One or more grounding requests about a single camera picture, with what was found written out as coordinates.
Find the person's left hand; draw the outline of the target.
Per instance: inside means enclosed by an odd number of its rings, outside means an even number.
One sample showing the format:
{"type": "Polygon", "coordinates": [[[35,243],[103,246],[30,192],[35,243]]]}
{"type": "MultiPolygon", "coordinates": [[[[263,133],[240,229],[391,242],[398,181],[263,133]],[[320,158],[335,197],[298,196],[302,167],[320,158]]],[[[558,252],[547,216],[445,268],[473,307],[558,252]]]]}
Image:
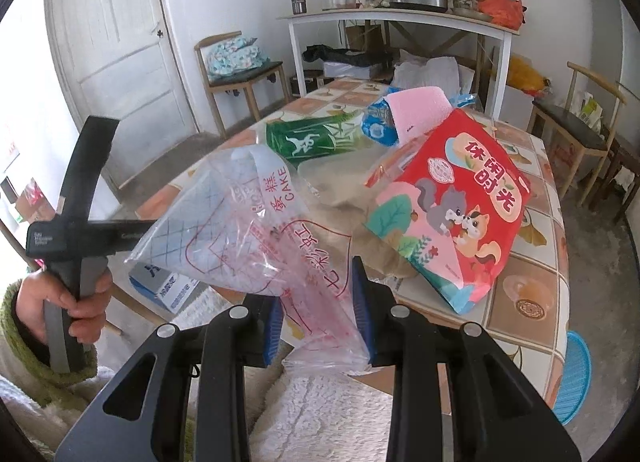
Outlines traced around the person's left hand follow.
{"type": "Polygon", "coordinates": [[[96,280],[94,294],[76,300],[64,284],[49,271],[30,274],[21,283],[14,303],[14,318],[27,341],[47,345],[44,304],[63,309],[72,318],[68,333],[80,344],[92,345],[106,323],[106,308],[112,297],[113,277],[106,268],[96,280]]]}

